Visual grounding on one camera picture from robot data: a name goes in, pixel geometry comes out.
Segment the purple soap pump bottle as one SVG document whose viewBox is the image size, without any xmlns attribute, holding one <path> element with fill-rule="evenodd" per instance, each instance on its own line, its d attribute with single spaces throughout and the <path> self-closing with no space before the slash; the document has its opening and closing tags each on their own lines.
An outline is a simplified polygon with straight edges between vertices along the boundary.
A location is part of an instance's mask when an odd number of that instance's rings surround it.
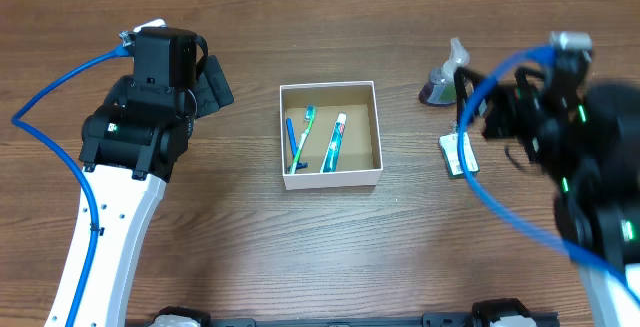
<svg viewBox="0 0 640 327">
<path fill-rule="evenodd" d="M 418 95 L 418 100 L 425 105 L 451 106 L 456 103 L 454 74 L 459 67 L 465 67 L 470 61 L 470 54 L 462 46 L 458 38 L 450 40 L 450 55 L 440 66 L 431 70 L 429 79 Z"/>
</svg>

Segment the white green soap bar packet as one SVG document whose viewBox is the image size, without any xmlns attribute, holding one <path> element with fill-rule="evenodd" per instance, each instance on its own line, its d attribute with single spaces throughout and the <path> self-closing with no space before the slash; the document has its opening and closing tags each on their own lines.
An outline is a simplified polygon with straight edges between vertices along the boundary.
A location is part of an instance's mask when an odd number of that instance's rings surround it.
<svg viewBox="0 0 640 327">
<path fill-rule="evenodd" d="M 460 159 L 458 157 L 458 128 L 457 125 L 453 125 L 453 129 L 449 134 L 442 135 L 438 144 L 445 161 L 447 172 L 450 179 L 463 178 L 464 173 L 461 168 Z M 463 149 L 465 152 L 465 161 L 467 169 L 472 175 L 477 174 L 480 171 L 479 164 L 477 162 L 473 147 L 471 145 L 468 133 L 463 135 Z"/>
</svg>

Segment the blue disposable razor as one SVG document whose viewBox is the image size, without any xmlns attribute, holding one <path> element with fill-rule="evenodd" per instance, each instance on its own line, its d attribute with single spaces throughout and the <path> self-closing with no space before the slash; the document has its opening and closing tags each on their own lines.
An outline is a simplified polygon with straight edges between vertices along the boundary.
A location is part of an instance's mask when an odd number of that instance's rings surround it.
<svg viewBox="0 0 640 327">
<path fill-rule="evenodd" d="M 288 133 L 289 145 L 291 148 L 292 157 L 295 158 L 297 153 L 299 152 L 299 147 L 297 144 L 294 125 L 290 118 L 286 119 L 286 127 L 287 127 L 287 133 Z M 296 162 L 296 169 L 306 169 L 307 167 L 308 167 L 307 162 L 300 162 L 300 161 Z"/>
</svg>

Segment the green white toothbrush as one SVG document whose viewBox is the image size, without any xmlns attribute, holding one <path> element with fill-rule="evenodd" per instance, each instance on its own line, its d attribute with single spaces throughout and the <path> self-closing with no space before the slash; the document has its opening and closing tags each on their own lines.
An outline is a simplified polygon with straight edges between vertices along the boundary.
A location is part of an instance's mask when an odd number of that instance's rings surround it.
<svg viewBox="0 0 640 327">
<path fill-rule="evenodd" d="M 306 107 L 306 111 L 305 111 L 305 115 L 304 115 L 304 121 L 307 123 L 307 126 L 304 129 L 304 131 L 302 132 L 302 134 L 300 136 L 300 139 L 296 144 L 296 151 L 293 153 L 292 165 L 289 168 L 289 173 L 290 174 L 294 174 L 298 169 L 299 159 L 301 157 L 301 152 L 302 152 L 302 149 L 303 149 L 303 147 L 305 145 L 307 137 L 309 136 L 309 134 L 310 134 L 310 132 L 312 130 L 312 126 L 313 126 L 313 123 L 315 121 L 316 113 L 317 113 L 317 108 L 316 108 L 315 105 L 308 105 Z"/>
</svg>

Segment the teal white toothpaste tube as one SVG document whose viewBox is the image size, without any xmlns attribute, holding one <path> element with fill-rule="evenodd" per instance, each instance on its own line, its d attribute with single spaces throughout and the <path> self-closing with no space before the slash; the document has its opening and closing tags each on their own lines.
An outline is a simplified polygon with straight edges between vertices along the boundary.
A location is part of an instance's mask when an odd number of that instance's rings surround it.
<svg viewBox="0 0 640 327">
<path fill-rule="evenodd" d="M 346 121 L 347 115 L 343 112 L 339 113 L 320 169 L 321 173 L 332 173 L 337 170 Z"/>
</svg>

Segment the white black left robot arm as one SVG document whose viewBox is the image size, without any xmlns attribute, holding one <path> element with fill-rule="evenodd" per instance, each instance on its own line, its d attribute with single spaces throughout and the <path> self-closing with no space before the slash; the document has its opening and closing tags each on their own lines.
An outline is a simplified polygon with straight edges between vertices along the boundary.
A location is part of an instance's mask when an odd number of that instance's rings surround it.
<svg viewBox="0 0 640 327">
<path fill-rule="evenodd" d="M 161 19 L 121 34 L 133 71 L 83 123 L 81 199 L 49 326 L 122 326 L 141 246 L 197 119 L 233 103 L 199 34 Z"/>
</svg>

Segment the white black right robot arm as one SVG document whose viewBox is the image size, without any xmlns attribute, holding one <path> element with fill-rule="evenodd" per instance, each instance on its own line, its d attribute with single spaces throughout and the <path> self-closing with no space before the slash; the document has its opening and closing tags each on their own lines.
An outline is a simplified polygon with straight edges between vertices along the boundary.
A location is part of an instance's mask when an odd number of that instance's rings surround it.
<svg viewBox="0 0 640 327">
<path fill-rule="evenodd" d="M 454 73 L 458 132 L 478 117 L 486 139 L 516 139 L 557 186 L 552 234 L 496 200 L 461 168 L 470 189 L 513 229 L 578 266 L 597 326 L 639 323 L 639 90 L 583 85 L 590 46 L 518 52 L 491 74 Z"/>
</svg>

